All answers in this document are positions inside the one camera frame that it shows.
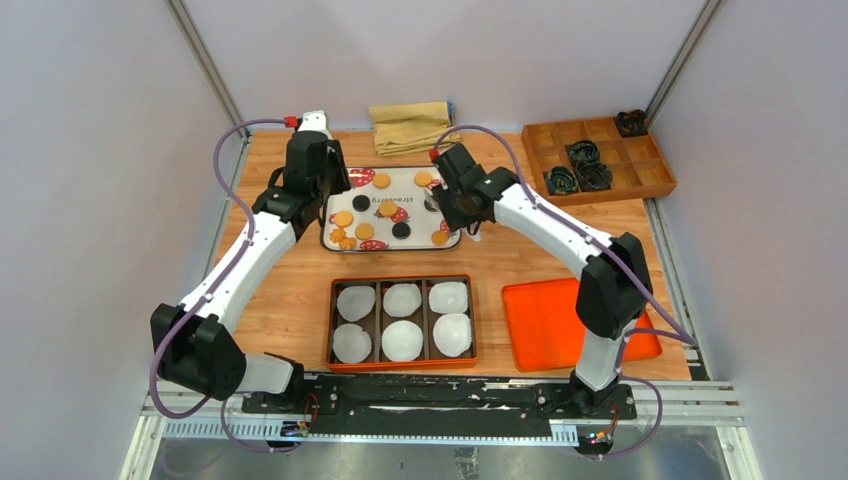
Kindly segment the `orange compartment cookie box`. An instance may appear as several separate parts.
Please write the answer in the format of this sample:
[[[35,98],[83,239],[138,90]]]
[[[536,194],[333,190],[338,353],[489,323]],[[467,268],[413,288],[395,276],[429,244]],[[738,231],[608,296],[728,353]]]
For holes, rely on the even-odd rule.
[[[336,279],[325,364],[336,373],[477,363],[467,275]]]

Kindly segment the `metal tweezers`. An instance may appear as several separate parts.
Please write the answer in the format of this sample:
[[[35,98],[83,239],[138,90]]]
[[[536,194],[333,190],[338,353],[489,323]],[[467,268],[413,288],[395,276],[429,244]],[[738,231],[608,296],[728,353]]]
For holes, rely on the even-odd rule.
[[[462,231],[475,241],[481,239],[480,229],[484,218],[480,206],[473,200],[452,195],[427,195],[424,203],[428,210],[442,215],[449,233]]]

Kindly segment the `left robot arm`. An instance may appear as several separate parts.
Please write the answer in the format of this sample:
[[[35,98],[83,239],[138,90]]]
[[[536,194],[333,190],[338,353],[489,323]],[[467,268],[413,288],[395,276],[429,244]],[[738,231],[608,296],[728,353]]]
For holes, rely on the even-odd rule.
[[[212,272],[176,305],[151,316],[154,360],[149,392],[158,380],[225,400],[267,392],[283,413],[298,411],[306,386],[300,364],[271,354],[244,353],[233,338],[248,302],[271,268],[315,223],[330,196],[350,189],[339,141],[324,128],[301,127],[289,139],[285,164],[275,170],[253,206],[238,203],[247,222]]]

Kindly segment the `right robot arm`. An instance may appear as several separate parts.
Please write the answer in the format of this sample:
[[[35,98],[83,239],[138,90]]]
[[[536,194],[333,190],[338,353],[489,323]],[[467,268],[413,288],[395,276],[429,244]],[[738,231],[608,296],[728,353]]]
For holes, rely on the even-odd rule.
[[[575,312],[586,330],[570,376],[571,403],[596,417],[620,380],[626,336],[653,294],[641,241],[611,236],[557,208],[505,167],[485,171],[462,144],[429,153],[441,177],[433,192],[450,230],[482,222],[522,234],[560,261],[579,281]]]

